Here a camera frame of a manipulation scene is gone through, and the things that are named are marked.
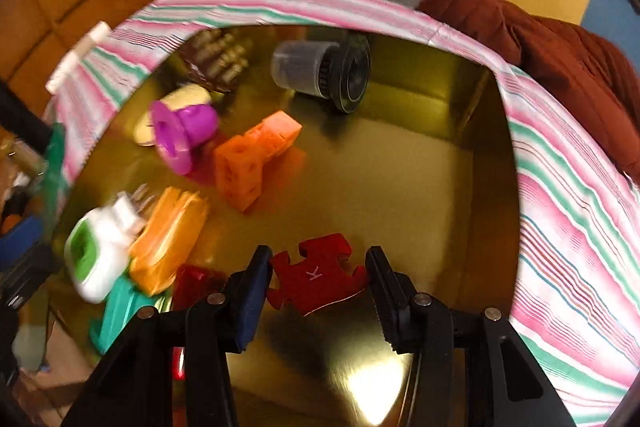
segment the black lid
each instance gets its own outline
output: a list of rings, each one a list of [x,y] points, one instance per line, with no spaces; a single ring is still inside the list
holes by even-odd
[[[351,36],[332,53],[329,93],[341,112],[353,112],[367,89],[371,56],[364,35]]]

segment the blue panel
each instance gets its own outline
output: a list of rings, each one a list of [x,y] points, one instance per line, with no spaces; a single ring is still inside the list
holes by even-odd
[[[616,44],[640,71],[640,15],[628,0],[591,0],[581,26]]]

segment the orange cube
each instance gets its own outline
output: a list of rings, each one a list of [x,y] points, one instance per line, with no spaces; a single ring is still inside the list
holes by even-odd
[[[302,126],[287,113],[276,111],[244,135],[258,142],[264,150],[265,161],[269,161],[291,147],[301,130]]]
[[[234,136],[214,154],[216,188],[232,207],[244,212],[262,193],[262,148],[251,137]]]

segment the beige oval object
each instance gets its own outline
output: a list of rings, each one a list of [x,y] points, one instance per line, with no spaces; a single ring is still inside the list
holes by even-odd
[[[210,103],[211,95],[204,87],[198,84],[188,84],[169,93],[162,99],[162,103],[172,111],[196,105],[197,103]],[[156,135],[151,125],[151,115],[149,111],[138,120],[136,127],[133,129],[133,139],[138,145],[155,145]]]

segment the gold tray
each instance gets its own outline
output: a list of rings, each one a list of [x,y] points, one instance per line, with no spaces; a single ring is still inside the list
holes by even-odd
[[[341,40],[320,26],[248,26],[254,43],[235,96],[223,101],[220,132],[241,134],[282,108],[303,125],[292,150],[265,170],[264,192],[246,214],[212,185],[173,174],[153,147],[136,145],[134,124],[152,100],[182,80],[170,57],[113,120],[82,173],[54,233],[62,253],[85,212],[146,182],[200,190],[209,220],[190,263],[227,274],[260,244],[288,250],[342,233],[363,264],[381,245],[396,271],[450,307],[509,312],[518,256],[518,191],[506,117],[495,80],[464,58],[397,38],[368,35],[372,69],[362,105],[349,116],[322,100],[292,95],[270,77],[277,42]],[[102,308],[75,295],[65,276],[52,305],[88,354],[89,317]],[[368,291],[307,317],[265,304],[255,340],[228,355],[241,425],[395,425],[410,357],[384,341]]]

